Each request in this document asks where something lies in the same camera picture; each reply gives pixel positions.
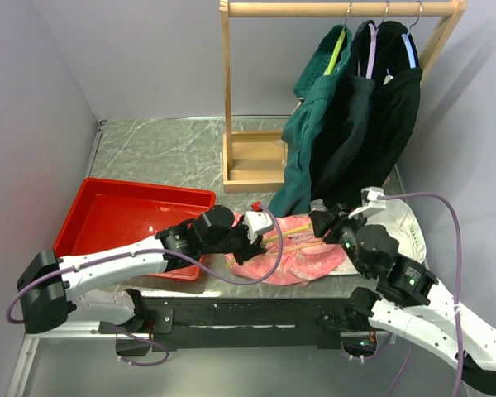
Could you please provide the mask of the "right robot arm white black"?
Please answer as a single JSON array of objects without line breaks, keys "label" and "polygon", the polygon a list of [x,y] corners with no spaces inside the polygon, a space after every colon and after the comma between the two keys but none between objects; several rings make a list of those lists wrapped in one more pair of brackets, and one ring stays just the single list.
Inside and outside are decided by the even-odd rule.
[{"label": "right robot arm white black", "polygon": [[309,213],[315,237],[336,244],[374,289],[356,288],[345,313],[361,330],[382,328],[429,351],[472,388],[496,396],[496,328],[454,301],[423,264],[422,231],[402,200],[356,210],[336,206]]}]

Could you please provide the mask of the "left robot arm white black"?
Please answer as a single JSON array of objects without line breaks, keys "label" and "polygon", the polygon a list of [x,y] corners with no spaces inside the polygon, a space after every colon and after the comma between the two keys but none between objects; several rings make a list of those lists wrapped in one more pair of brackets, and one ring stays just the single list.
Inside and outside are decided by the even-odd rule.
[{"label": "left robot arm white black", "polygon": [[243,263],[265,252],[263,236],[276,225],[263,209],[239,218],[217,205],[141,241],[81,256],[41,251],[17,281],[26,333],[49,332],[67,321],[100,321],[139,332],[148,312],[137,292],[109,297],[104,287],[133,277],[199,265],[208,254],[232,254]]}]

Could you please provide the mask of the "pink patterned shorts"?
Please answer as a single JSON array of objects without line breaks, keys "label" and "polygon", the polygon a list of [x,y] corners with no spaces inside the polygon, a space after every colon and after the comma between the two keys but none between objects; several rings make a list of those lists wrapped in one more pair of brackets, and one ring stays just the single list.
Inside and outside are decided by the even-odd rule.
[{"label": "pink patterned shorts", "polygon": [[[306,214],[279,219],[281,231],[311,223]],[[267,232],[266,237],[277,235],[275,230]],[[247,279],[259,279],[270,272],[279,252],[279,240],[265,245],[267,252],[247,261],[244,265],[234,263],[229,267],[231,273]],[[234,259],[227,254],[226,260]],[[265,280],[270,285],[307,285],[328,275],[355,273],[351,261],[339,245],[327,245],[316,238],[313,230],[303,231],[284,237],[284,249],[275,272]]]}]

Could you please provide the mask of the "yellow clothes hanger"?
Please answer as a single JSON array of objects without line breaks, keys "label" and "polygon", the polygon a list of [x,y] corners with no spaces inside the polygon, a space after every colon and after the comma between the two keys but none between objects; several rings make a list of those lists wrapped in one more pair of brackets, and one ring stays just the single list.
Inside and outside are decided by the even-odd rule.
[{"label": "yellow clothes hanger", "polygon": [[[294,234],[297,234],[297,233],[300,233],[300,232],[303,232],[303,231],[307,231],[307,230],[312,230],[312,224],[309,223],[309,224],[306,224],[306,225],[303,225],[303,226],[300,226],[300,227],[294,227],[294,228],[290,228],[288,230],[285,230],[284,232],[281,232],[281,235],[282,237],[288,237],[288,236],[291,236],[291,235],[294,235]],[[278,235],[275,235],[275,236],[272,236],[272,237],[266,237],[262,240],[262,244],[265,246],[271,242],[275,242],[275,241],[278,241],[279,240],[279,236]],[[230,259],[227,261],[226,263],[226,267],[231,267],[233,264],[235,263],[235,260],[234,259]]]}]

